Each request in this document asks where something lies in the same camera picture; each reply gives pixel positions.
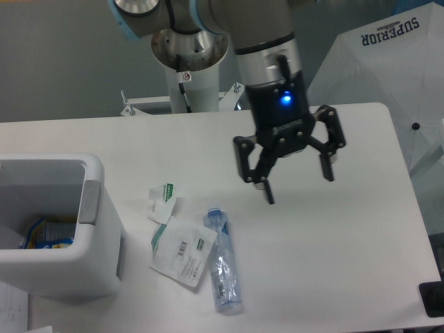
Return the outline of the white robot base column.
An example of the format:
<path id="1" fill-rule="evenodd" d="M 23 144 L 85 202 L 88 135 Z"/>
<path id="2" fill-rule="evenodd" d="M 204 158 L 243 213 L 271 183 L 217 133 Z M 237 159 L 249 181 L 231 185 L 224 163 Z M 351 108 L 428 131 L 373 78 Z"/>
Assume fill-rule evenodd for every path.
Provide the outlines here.
<path id="1" fill-rule="evenodd" d="M 219 66 L 228 52 L 228 36 L 172 29 L 153 34 L 153 55 L 164 68 L 172 113 L 219 110 Z"/>

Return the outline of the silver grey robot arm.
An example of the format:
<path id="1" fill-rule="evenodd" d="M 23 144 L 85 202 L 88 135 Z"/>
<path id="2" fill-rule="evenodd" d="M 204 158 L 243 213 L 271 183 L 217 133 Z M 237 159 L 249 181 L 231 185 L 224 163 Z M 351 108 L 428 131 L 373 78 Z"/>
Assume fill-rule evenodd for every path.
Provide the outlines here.
<path id="1" fill-rule="evenodd" d="M 268 175 L 278 159 L 307 146 L 319 152 L 323 176 L 333 181 L 333 159 L 346 140 L 337 111 L 311 112 L 286 1 L 110 1 L 122 31 L 151 36 L 158 61 L 171 69 L 185 104 L 185 83 L 215 66 L 233 48 L 255 122 L 255 134 L 233 140 L 244 182 L 273 195 Z"/>

